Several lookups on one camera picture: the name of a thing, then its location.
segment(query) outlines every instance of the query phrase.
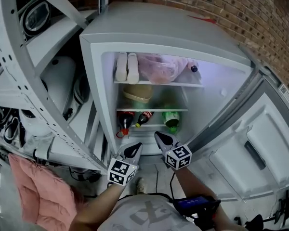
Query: floor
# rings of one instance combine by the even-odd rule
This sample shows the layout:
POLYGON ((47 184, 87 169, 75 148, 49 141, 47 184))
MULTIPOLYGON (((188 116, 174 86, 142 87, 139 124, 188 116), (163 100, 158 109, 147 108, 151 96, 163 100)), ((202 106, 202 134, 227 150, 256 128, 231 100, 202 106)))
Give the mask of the floor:
MULTIPOLYGON (((78 190, 84 195, 100 194, 107 186, 106 176, 102 176, 96 183, 79 182, 71 178, 69 171, 65 168, 52 168, 60 177, 62 177, 68 184, 78 188, 78 190)), ((172 177, 172 170, 166 169, 166 167, 153 168, 150 170, 139 170, 136 177, 133 179, 135 182, 137 178, 143 177, 147 184, 147 192, 156 192, 157 171, 158 170, 158 183, 157 192, 163 192, 171 195, 169 182, 172 177)), ((135 191, 135 184, 133 182, 125 189, 122 196, 127 194, 133 194, 135 191)), ((184 197, 183 191, 179 186, 176 178, 173 180, 173 190, 175 198, 184 197)), ((249 200, 244 202, 224 202, 222 203, 228 216, 233 219, 236 216, 240 216, 243 219, 243 223, 247 220, 253 219, 257 214, 261 214, 263 218, 270 216, 270 213, 278 208, 276 200, 282 197, 284 193, 276 195, 249 200)), ((273 225, 272 222, 268 222, 265 226, 272 230, 279 230, 279 224, 273 225)), ((18 196, 17 188, 13 182, 13 176, 11 169, 8 165, 0 167, 0 231, 41 231, 42 228, 25 223, 21 218, 21 206, 18 196)))

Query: pink plastic bag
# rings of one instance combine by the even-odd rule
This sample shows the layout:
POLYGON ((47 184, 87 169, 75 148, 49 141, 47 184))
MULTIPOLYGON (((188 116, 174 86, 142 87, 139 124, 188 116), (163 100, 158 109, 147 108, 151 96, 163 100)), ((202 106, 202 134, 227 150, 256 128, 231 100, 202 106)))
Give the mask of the pink plastic bag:
POLYGON ((188 58, 160 54, 138 53, 138 68, 152 84, 174 81, 188 64, 188 58))

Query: pink towel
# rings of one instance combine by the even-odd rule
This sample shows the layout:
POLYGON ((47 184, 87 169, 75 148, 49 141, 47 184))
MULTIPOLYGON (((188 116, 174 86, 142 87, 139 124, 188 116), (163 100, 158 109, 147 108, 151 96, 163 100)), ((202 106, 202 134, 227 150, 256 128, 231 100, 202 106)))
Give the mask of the pink towel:
POLYGON ((23 220, 48 231, 68 231, 82 201, 72 188, 47 167, 9 154, 19 191, 23 220))

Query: sticker label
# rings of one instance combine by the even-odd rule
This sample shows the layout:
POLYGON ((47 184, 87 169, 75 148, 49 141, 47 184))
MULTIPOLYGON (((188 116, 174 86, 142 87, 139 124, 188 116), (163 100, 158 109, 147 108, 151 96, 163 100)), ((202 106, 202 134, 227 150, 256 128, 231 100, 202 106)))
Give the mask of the sticker label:
POLYGON ((282 84, 281 87, 279 88, 279 91, 289 103, 289 91, 287 87, 284 84, 282 84))

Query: refrigerator top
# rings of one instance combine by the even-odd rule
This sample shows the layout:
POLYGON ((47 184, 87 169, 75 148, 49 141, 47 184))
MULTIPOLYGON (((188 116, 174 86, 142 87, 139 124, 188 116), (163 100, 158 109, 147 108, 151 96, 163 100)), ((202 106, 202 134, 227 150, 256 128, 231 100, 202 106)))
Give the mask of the refrigerator top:
POLYGON ((163 5, 114 2, 94 19, 81 37, 93 44, 144 44, 148 48, 148 51, 143 49, 145 52, 159 53, 158 48, 152 46, 166 46, 169 54, 182 57, 195 57, 197 51, 199 60, 229 66, 239 63, 241 68, 250 68, 250 59, 237 46, 237 42, 216 24, 201 18, 204 17, 163 5))

